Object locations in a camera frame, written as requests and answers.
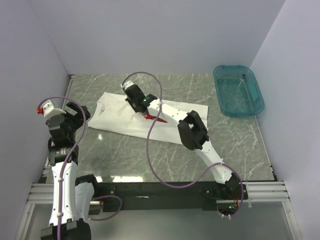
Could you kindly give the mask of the white t-shirt red print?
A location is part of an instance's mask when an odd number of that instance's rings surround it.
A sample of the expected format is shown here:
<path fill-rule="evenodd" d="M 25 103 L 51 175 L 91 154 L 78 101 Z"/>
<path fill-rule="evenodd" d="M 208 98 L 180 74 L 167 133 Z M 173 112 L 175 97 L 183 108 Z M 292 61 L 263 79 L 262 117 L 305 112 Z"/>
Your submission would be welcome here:
<path fill-rule="evenodd" d="M 97 130 L 146 139 L 152 123 L 152 119 L 146 119 L 141 113 L 134 112 L 126 101 L 125 95 L 104 92 L 96 102 L 96 109 L 88 126 Z M 182 144 L 178 128 L 165 122 L 155 124 L 149 139 Z"/>

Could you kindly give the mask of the teal plastic bin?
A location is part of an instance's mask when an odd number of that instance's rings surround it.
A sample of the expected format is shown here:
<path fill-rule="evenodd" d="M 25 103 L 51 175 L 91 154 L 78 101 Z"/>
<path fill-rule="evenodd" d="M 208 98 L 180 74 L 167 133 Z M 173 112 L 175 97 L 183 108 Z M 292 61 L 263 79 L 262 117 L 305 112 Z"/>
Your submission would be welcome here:
<path fill-rule="evenodd" d="M 220 65 L 213 70 L 221 112 L 227 117 L 260 114 L 265 103 L 254 73 L 243 65 Z"/>

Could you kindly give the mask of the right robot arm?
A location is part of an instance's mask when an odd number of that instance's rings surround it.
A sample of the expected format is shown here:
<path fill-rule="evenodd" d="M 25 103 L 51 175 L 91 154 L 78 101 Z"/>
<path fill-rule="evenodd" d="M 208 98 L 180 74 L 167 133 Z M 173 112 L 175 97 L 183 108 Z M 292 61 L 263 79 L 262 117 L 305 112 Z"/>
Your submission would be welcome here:
<path fill-rule="evenodd" d="M 214 149 L 208 135 L 208 129 L 203 123 L 200 115 L 195 110 L 190 112 L 182 111 L 163 103 L 162 98 L 149 94 L 145 95 L 138 85 L 133 82 L 123 83 L 122 89 L 126 94 L 126 101 L 136 113 L 154 116 L 153 122 L 146 135 L 146 155 L 149 167 L 154 176 L 164 185 L 174 189 L 188 188 L 194 185 L 198 179 L 186 185 L 172 185 L 164 182 L 152 167 L 149 155 L 149 140 L 152 130 L 158 119 L 174 126 L 178 130 L 182 145 L 190 151 L 195 152 L 207 165 L 207 169 L 201 174 L 203 177 L 211 171 L 215 182 L 219 186 L 219 193 L 226 200 L 232 199 L 240 190 L 241 199 L 244 199 L 244 186 L 239 175 L 227 166 L 223 159 Z"/>

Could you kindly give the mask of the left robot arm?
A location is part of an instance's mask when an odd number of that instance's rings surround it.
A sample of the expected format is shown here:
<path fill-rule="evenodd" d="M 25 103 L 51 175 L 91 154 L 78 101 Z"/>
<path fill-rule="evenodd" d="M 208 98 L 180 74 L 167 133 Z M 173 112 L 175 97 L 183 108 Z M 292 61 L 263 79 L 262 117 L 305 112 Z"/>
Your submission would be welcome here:
<path fill-rule="evenodd" d="M 90 240 L 90 202 L 100 195 L 93 174 L 77 176 L 79 142 L 76 131 L 91 117 L 86 106 L 68 102 L 71 114 L 47 100 L 37 109 L 46 120 L 51 138 L 48 160 L 53 175 L 53 204 L 49 226 L 40 231 L 42 240 Z"/>

